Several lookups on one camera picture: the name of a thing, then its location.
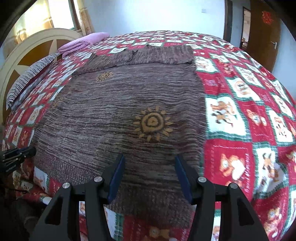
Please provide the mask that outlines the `pink folded blanket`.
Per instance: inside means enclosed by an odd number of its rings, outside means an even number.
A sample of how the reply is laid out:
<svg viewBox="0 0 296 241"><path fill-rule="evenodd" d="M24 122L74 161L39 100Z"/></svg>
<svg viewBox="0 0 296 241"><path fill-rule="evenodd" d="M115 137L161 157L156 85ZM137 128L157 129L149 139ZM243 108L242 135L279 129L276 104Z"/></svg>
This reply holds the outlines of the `pink folded blanket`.
<svg viewBox="0 0 296 241"><path fill-rule="evenodd" d="M78 50L83 50L89 46L97 44L105 40L110 35L106 32L91 33L84 37L72 40L71 42L61 46L57 52L61 53L63 57L72 54Z"/></svg>

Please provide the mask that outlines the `window with curtain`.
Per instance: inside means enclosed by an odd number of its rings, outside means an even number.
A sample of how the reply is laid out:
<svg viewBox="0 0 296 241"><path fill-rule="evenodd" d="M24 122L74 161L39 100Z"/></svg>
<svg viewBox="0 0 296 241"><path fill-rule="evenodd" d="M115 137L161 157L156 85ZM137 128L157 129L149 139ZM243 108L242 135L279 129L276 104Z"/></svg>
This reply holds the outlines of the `window with curtain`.
<svg viewBox="0 0 296 241"><path fill-rule="evenodd" d="M50 28L93 32L84 1L25 1L25 9L17 10L12 23L1 36L1 45L19 44L27 37Z"/></svg>

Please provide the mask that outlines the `cream wooden headboard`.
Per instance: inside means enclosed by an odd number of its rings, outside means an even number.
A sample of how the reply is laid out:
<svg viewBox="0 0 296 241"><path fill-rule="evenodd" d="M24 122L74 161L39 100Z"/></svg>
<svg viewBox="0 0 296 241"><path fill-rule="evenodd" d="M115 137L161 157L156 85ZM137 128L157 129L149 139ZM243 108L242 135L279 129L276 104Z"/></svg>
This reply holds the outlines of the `cream wooden headboard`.
<svg viewBox="0 0 296 241"><path fill-rule="evenodd" d="M10 113L6 110L6 96L16 79L36 61L80 37L74 30L51 28L29 36L13 49L1 67L1 123L6 122Z"/></svg>

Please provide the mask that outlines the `brown striped knit sweater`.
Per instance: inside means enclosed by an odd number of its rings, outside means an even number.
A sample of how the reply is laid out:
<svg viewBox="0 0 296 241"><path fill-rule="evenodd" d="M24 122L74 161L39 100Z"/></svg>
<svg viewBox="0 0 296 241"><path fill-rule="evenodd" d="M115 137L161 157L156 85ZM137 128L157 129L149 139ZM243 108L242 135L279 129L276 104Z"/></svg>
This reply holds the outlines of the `brown striped knit sweater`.
<svg viewBox="0 0 296 241"><path fill-rule="evenodd" d="M85 183L119 154L125 171L109 209L159 228L190 225L193 210L174 168L198 167L206 139L203 83L188 45L92 55L34 130L34 165L50 178Z"/></svg>

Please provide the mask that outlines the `red door decoration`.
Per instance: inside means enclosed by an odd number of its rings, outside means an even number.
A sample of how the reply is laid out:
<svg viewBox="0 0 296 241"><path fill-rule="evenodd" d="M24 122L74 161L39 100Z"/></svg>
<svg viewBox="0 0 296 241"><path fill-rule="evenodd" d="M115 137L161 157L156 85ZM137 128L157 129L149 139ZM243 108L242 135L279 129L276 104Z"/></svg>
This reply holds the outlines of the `red door decoration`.
<svg viewBox="0 0 296 241"><path fill-rule="evenodd" d="M262 18L262 21L267 25L271 25L273 23L272 14L269 11L262 11L261 18Z"/></svg>

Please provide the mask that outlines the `zebra striped pillow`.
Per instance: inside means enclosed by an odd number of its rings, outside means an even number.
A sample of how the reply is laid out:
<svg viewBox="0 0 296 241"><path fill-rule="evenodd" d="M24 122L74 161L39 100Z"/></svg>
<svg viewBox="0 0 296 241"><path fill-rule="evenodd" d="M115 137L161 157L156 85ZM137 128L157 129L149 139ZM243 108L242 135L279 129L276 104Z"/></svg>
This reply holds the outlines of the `zebra striped pillow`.
<svg viewBox="0 0 296 241"><path fill-rule="evenodd" d="M49 73L61 53L48 55L32 64L17 78L6 96L6 110L15 110Z"/></svg>

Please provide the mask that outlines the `brown wooden door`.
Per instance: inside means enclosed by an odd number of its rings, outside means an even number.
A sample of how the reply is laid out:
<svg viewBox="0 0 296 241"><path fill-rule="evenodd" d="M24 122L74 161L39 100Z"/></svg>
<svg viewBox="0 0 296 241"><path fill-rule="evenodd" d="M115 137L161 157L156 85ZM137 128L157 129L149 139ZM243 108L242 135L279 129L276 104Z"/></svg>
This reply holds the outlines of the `brown wooden door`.
<svg viewBox="0 0 296 241"><path fill-rule="evenodd" d="M265 1L251 1L250 34L247 53L268 71L272 71L280 42L280 18ZM272 14L273 23L262 21L262 11Z"/></svg>

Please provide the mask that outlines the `red white cartoon bedspread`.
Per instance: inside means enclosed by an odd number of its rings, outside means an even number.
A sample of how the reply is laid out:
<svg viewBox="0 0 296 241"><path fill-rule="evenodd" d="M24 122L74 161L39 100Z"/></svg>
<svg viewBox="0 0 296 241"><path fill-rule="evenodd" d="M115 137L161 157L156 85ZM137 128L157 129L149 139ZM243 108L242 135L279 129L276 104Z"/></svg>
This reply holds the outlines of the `red white cartoon bedspread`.
<svg viewBox="0 0 296 241"><path fill-rule="evenodd" d="M38 122L72 74L92 55L110 56L148 45L188 45L193 49L196 73L203 83L207 125L199 166L189 165L214 184L236 183L259 217L268 240L281 240L295 221L295 102L251 56L212 35L136 32L106 38L60 57L7 117L2 148L32 146ZM33 205L49 203L63 183L37 168L34 158L13 173L18 197ZM190 204L193 213L187 228L159 228L132 215L114 212L109 205L104 211L115 240L186 240L196 211ZM219 240L220 214L221 204L217 202L211 240Z"/></svg>

